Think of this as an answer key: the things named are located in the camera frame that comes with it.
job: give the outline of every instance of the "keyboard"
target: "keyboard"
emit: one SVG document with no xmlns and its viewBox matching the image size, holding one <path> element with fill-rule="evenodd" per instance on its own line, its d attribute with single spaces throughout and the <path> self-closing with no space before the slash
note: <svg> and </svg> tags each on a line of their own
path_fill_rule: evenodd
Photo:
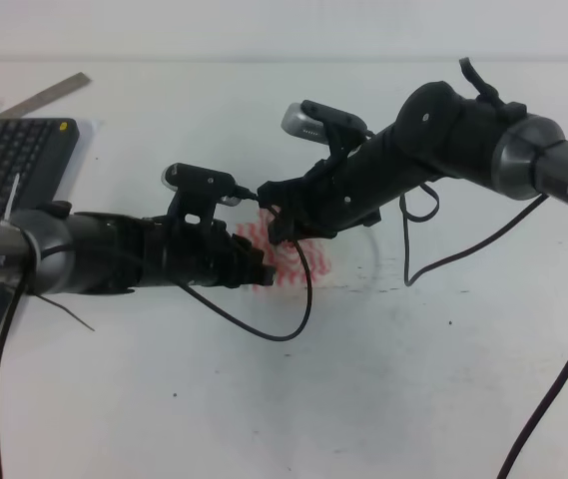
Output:
<svg viewBox="0 0 568 479">
<path fill-rule="evenodd" d="M 53 200 L 78 139 L 71 119 L 0 120 L 0 219 L 18 174 L 13 210 Z M 0 284 L 0 322 L 10 300 Z"/>
</svg>

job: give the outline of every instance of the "white surface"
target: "white surface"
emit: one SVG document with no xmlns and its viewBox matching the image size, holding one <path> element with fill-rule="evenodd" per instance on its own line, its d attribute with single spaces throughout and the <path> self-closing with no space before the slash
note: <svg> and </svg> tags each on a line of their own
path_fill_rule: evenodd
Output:
<svg viewBox="0 0 568 479">
<path fill-rule="evenodd" d="M 568 2 L 0 0 L 0 57 L 568 57 Z"/>
<path fill-rule="evenodd" d="M 568 65 L 476 66 L 568 136 Z M 94 83 L 41 112 L 103 121 L 68 198 L 76 210 L 135 216 L 165 209 L 160 172 L 176 161 L 252 189 L 304 173 L 325 149 L 280 129 L 292 101 L 351 111 L 378 131 L 427 81 L 472 94 L 453 62 L 11 63 L 0 64 L 0 99 L 12 105 L 80 70 Z M 524 206 L 463 182 L 436 188 L 439 216 L 411 229 L 415 268 Z M 417 193 L 409 203 L 430 206 Z M 218 209 L 229 224 L 257 215 L 251 204 Z M 6 476 L 494 477 L 568 354 L 568 208 L 546 203 L 411 289 L 397 204 L 382 215 L 324 243 L 333 270 L 291 343 L 249 336 L 174 288 L 55 297 L 95 333 L 25 300 L 1 375 Z M 205 293 L 270 332 L 295 328 L 304 303 L 300 287 Z M 511 477 L 568 477 L 568 385 Z"/>
</svg>

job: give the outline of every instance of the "robotic arm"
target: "robotic arm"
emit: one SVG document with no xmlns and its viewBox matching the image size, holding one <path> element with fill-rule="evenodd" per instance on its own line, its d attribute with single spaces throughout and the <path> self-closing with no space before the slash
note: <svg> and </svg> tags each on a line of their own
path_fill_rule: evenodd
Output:
<svg viewBox="0 0 568 479">
<path fill-rule="evenodd" d="M 270 241 L 334 238 L 381 219 L 379 207 L 424 182 L 469 180 L 514 200 L 546 194 L 568 203 L 568 142 L 560 127 L 504 104 L 467 59 L 465 77 L 476 100 L 445 82 L 416 90 L 396 122 L 371 136 L 358 117 L 310 101 L 290 106 L 283 128 L 328 143 L 330 157 L 303 177 L 267 182 L 260 203 L 282 208 L 269 227 Z"/>
<path fill-rule="evenodd" d="M 330 155 L 303 177 L 265 183 L 257 195 L 226 173 L 175 164 L 163 174 L 176 194 L 162 217 L 70 215 L 64 202 L 16 212 L 10 227 L 0 227 L 0 282 L 15 282 L 31 268 L 37 293 L 122 293 L 167 283 L 168 275 L 205 286 L 271 285 L 275 269 L 263 264 L 264 253 L 213 218 L 216 204 L 241 200 L 280 209 L 269 225 L 274 244 L 371 227 L 381 220 L 379 207 L 442 177 L 515 200 L 546 194 L 568 203 L 568 142 L 559 126 L 528 114 L 525 105 L 503 103 L 469 60 L 461 69 L 476 99 L 445 82 L 423 85 L 377 135 L 355 115 L 311 101 L 291 105 L 284 130 L 328 144 Z"/>
</svg>

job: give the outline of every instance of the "red and white pattern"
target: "red and white pattern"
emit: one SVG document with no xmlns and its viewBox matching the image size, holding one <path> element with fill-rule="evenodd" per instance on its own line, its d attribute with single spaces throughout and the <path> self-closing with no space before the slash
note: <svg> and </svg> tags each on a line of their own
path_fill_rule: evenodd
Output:
<svg viewBox="0 0 568 479">
<path fill-rule="evenodd" d="M 242 223 L 237 225 L 237 235 L 247 238 L 254 247 L 261 249 L 266 255 L 264 263 L 277 268 L 275 282 L 277 286 L 286 284 L 305 284 L 305 273 L 299 255 L 290 242 L 273 246 L 268 242 L 268 223 L 273 220 L 266 210 L 260 210 L 257 223 Z M 312 283 L 318 283 L 331 270 L 331 264 L 318 239 L 303 239 L 299 242 L 310 266 Z"/>
</svg>

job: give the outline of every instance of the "metal ruler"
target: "metal ruler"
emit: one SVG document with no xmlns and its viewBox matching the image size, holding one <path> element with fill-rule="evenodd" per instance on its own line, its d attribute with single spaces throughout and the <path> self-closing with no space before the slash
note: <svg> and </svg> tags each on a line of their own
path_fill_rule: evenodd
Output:
<svg viewBox="0 0 568 479">
<path fill-rule="evenodd" d="M 0 119 L 22 118 L 29 113 L 53 103 L 55 100 L 59 100 L 60 98 L 85 87 L 89 83 L 91 83 L 90 78 L 81 72 L 77 73 L 66 80 L 62 80 L 60 83 L 33 95 L 31 98 L 24 100 L 22 103 L 18 103 L 14 107 L 3 111 L 0 113 Z"/>
</svg>

